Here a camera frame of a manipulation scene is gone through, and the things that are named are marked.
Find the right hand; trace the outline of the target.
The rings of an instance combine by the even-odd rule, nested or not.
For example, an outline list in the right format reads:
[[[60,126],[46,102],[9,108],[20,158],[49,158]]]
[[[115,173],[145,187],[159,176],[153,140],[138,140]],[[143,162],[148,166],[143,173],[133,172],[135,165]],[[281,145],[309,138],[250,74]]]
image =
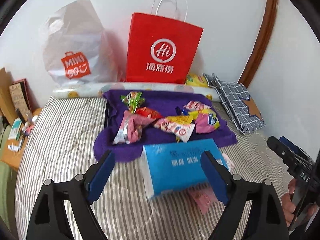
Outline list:
[[[295,192],[296,182],[297,180],[293,178],[288,185],[289,192],[286,194],[283,194],[283,196],[281,197],[283,213],[285,216],[287,226],[290,226],[294,218],[293,212],[295,211],[296,206],[291,201],[291,195],[294,194]]]

